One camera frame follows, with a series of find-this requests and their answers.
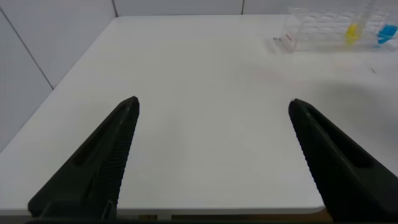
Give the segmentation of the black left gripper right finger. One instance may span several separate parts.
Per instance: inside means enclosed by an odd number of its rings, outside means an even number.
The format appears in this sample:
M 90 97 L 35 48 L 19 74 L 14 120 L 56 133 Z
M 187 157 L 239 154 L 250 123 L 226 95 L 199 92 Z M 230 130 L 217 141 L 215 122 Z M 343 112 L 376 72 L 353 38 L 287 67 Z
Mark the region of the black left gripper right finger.
M 296 137 L 335 222 L 397 222 L 397 176 L 311 104 L 289 103 Z

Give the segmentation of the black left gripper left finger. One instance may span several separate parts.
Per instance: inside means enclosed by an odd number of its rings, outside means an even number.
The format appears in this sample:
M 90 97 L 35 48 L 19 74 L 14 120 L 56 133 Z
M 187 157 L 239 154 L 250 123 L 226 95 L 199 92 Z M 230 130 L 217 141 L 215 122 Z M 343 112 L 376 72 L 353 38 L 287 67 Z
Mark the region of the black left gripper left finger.
M 135 96 L 120 102 L 31 198 L 30 214 L 104 218 L 115 210 L 139 109 Z

